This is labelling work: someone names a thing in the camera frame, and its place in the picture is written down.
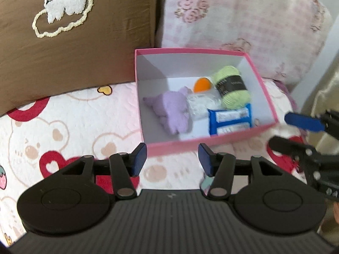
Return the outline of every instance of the blue snack wrapper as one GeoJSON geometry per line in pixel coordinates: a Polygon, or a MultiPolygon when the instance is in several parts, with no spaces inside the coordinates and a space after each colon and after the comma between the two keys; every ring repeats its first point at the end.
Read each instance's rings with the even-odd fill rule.
{"type": "Polygon", "coordinates": [[[210,135],[243,131],[252,127],[251,104],[238,110],[209,110],[210,135]]]}

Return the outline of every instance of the curtain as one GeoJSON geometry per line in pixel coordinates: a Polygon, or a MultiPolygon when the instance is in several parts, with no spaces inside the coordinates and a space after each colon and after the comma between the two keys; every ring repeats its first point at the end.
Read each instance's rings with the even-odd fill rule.
{"type": "MultiPolygon", "coordinates": [[[[302,113],[315,116],[324,113],[326,109],[339,111],[339,57],[334,60],[329,71],[306,101],[302,113]]],[[[326,133],[310,133],[306,139],[320,153],[339,154],[339,141],[326,133]]],[[[328,209],[319,234],[339,246],[339,224],[334,218],[336,211],[333,211],[333,202],[327,200],[326,203],[328,209]]]]}

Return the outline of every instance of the green yarn ball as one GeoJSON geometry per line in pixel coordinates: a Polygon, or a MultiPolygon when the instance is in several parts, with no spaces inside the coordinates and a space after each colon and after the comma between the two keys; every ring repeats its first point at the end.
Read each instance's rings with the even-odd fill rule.
{"type": "MultiPolygon", "coordinates": [[[[239,70],[233,66],[226,66],[220,71],[212,75],[212,83],[214,86],[221,80],[233,76],[240,75],[239,70]]],[[[237,110],[246,106],[251,102],[251,95],[248,90],[232,91],[221,98],[223,107],[228,110],[237,110]]]]}

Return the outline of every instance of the plush toy ear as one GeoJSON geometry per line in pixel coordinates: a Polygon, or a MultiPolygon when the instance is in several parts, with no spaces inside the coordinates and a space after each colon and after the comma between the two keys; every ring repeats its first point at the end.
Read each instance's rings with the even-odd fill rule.
{"type": "Polygon", "coordinates": [[[188,95],[190,92],[190,89],[185,87],[182,87],[178,92],[182,93],[184,96],[188,95]]]}
{"type": "Polygon", "coordinates": [[[152,107],[155,102],[155,97],[144,97],[142,100],[145,102],[147,106],[152,107]]]}

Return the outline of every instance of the purple fabric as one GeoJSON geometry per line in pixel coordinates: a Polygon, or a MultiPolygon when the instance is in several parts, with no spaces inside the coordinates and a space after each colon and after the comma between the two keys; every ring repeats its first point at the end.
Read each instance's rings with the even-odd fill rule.
{"type": "Polygon", "coordinates": [[[189,129],[189,114],[187,112],[187,87],[178,92],[167,91],[156,97],[144,97],[143,100],[152,107],[160,118],[160,123],[169,134],[185,133],[189,129]]]}
{"type": "Polygon", "coordinates": [[[277,87],[283,91],[284,94],[286,94],[287,98],[289,99],[292,109],[294,112],[298,111],[298,106],[297,103],[295,102],[295,100],[293,99],[293,97],[291,96],[291,94],[289,93],[289,90],[286,88],[286,86],[278,80],[273,80],[275,85],[277,85],[277,87]]]}

